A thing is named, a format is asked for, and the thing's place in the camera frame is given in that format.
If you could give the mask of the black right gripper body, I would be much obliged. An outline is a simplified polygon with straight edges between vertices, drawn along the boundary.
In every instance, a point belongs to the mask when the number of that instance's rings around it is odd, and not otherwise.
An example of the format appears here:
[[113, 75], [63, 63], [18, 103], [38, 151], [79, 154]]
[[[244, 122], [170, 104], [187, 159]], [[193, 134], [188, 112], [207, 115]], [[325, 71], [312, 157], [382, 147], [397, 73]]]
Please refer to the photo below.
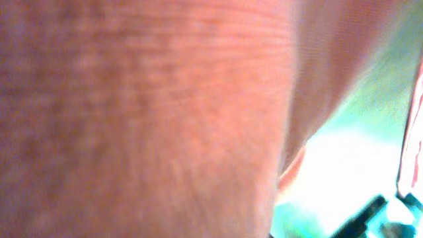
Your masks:
[[416, 238], [422, 236], [422, 203], [413, 194], [379, 195], [331, 238]]

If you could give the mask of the orange soccer print t-shirt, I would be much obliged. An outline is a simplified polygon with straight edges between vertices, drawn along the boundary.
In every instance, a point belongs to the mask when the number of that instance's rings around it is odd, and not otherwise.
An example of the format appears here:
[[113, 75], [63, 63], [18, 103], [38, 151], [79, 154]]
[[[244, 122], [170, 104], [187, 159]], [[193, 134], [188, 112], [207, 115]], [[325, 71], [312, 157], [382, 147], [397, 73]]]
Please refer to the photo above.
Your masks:
[[405, 1], [2, 1], [2, 237], [266, 237]]

